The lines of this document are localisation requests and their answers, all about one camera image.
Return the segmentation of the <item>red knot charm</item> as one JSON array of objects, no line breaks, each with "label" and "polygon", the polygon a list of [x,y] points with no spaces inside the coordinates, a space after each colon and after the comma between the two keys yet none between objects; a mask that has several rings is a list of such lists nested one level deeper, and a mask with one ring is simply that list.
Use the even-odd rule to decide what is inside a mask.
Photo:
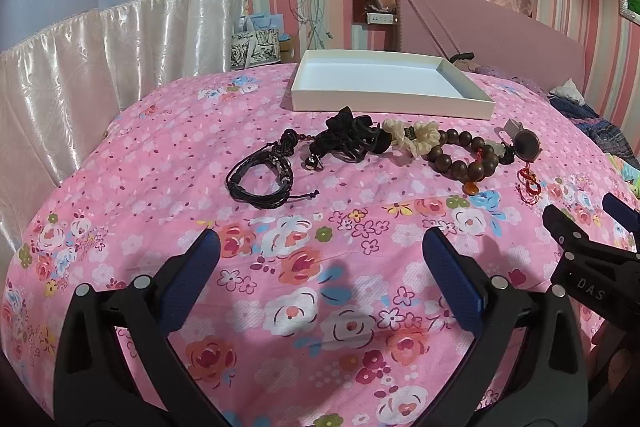
[{"label": "red knot charm", "polygon": [[516,191],[521,201],[529,206],[536,205],[541,195],[542,187],[532,167],[530,167],[530,162],[526,162],[525,166],[518,170],[516,177],[518,178]]}]

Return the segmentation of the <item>dark round pendant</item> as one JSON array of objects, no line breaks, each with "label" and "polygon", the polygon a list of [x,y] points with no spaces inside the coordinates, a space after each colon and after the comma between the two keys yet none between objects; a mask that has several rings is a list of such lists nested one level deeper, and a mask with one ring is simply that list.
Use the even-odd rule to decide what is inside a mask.
[{"label": "dark round pendant", "polygon": [[524,124],[510,118],[503,126],[503,130],[509,135],[514,155],[522,161],[531,164],[541,153],[541,145],[535,132],[524,127]]}]

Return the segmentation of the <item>cream fabric scrunchie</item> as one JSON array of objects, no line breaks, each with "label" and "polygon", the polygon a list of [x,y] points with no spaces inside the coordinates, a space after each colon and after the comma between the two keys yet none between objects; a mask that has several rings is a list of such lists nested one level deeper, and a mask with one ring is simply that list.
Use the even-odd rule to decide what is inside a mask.
[{"label": "cream fabric scrunchie", "polygon": [[382,129],[392,137],[392,147],[404,150],[412,157],[420,157],[431,152],[440,143],[439,127],[436,121],[417,121],[414,124],[387,118]]}]

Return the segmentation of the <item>black plastic hair claw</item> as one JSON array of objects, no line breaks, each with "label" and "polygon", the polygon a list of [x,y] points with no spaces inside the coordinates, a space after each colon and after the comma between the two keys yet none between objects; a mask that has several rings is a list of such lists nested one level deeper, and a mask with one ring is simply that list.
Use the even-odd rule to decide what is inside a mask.
[{"label": "black plastic hair claw", "polygon": [[336,115],[344,119],[347,148],[347,156],[342,158],[344,161],[360,162],[368,154],[380,155],[390,148],[392,137],[369,115],[355,116],[348,106],[341,108]]}]

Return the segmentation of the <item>black scrunchie with bell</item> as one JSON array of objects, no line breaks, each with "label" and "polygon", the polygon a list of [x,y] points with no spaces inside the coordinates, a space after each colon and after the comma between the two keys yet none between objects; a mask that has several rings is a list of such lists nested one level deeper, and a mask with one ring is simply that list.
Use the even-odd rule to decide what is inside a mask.
[{"label": "black scrunchie with bell", "polygon": [[338,115],[329,118],[326,121],[326,130],[317,134],[311,141],[303,167],[310,171],[322,170],[321,159],[329,153],[337,153],[341,158],[347,156],[344,119]]}]

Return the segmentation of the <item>dark blue patterned blanket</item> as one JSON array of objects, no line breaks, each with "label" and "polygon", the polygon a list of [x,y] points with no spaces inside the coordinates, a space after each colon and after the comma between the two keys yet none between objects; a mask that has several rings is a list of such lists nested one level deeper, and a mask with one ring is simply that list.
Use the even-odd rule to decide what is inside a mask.
[{"label": "dark blue patterned blanket", "polygon": [[634,194],[639,196],[639,161],[622,130],[589,106],[572,80],[553,88],[548,94],[548,101],[596,143],[624,181],[632,186]]}]

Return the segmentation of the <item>purple dotted pillow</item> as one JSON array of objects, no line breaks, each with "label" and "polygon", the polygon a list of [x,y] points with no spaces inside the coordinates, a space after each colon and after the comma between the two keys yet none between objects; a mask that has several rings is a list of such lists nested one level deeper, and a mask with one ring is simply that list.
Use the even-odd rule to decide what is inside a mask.
[{"label": "purple dotted pillow", "polygon": [[470,71],[475,72],[475,74],[507,79],[515,82],[523,82],[525,80],[524,77],[509,75],[506,72],[503,72],[502,70],[495,69],[490,66],[484,66],[484,65],[473,65],[470,67]]}]

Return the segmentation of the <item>pink floral bedspread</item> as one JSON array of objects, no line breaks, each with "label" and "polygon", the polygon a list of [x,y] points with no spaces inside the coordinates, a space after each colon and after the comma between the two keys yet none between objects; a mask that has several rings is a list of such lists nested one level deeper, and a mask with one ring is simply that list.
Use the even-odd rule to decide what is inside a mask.
[{"label": "pink floral bedspread", "polygon": [[518,165],[474,195],[423,159],[391,150],[359,164],[294,166],[296,201],[235,202],[224,179],[286,129],[326,116],[283,99],[290,65],[186,78],[125,110],[77,172],[35,214],[1,298],[1,347],[41,405],[52,402],[58,337],[74,288],[121,288],[182,254],[206,228],[221,259],[170,340],[209,399],[243,426],[391,426],[414,421],[470,343],[421,253],[426,229],[513,286],[542,291],[559,251],[541,213],[555,205],[596,241],[634,247],[603,211],[636,200],[611,161],[539,96],[475,76],[488,121],[439,127],[495,138],[509,119],[539,136],[531,198]]}]

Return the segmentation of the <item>pink padded headboard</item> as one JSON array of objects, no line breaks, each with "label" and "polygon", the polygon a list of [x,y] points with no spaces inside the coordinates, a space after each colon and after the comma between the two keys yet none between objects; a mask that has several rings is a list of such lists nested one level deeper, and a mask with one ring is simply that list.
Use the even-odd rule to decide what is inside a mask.
[{"label": "pink padded headboard", "polygon": [[585,89],[585,50],[559,31],[485,0],[396,0],[401,52],[475,63],[551,90],[570,80]]}]

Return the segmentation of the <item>white shallow cardboard tray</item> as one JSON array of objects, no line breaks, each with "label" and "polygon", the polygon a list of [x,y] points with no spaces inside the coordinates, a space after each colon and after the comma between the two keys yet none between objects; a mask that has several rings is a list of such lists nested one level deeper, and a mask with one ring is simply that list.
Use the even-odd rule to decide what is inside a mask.
[{"label": "white shallow cardboard tray", "polygon": [[446,58],[384,51],[308,50],[285,106],[295,112],[407,114],[488,120],[495,102]]}]

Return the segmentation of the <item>cream satin curtain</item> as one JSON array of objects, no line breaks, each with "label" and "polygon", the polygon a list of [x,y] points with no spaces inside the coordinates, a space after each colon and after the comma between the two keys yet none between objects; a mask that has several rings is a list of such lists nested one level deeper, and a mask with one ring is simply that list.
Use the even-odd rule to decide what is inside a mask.
[{"label": "cream satin curtain", "polygon": [[36,211],[156,88],[225,72],[246,0],[134,0],[81,13],[1,55],[1,265]]}]

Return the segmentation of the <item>white power strip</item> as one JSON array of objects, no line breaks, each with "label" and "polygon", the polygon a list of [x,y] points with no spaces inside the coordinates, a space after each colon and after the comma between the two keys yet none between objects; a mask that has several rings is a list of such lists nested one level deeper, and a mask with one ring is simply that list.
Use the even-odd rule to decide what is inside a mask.
[{"label": "white power strip", "polygon": [[393,25],[397,17],[393,13],[367,12],[366,21],[368,25]]}]

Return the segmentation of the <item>black white patterned tote bag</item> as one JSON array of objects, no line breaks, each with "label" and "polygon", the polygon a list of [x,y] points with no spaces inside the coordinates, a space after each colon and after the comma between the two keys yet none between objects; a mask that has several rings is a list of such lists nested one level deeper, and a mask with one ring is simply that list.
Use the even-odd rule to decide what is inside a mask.
[{"label": "black white patterned tote bag", "polygon": [[281,62],[276,28],[239,32],[231,39],[231,69],[249,69]]}]

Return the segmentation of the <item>light blue paper bag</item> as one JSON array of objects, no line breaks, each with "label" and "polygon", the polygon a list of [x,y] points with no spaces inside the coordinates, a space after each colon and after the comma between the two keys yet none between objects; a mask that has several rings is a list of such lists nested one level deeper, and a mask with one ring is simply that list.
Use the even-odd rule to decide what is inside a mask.
[{"label": "light blue paper bag", "polygon": [[286,41],[290,38],[290,35],[284,30],[284,19],[282,14],[250,14],[245,20],[244,27],[246,31],[277,29],[280,41]]}]

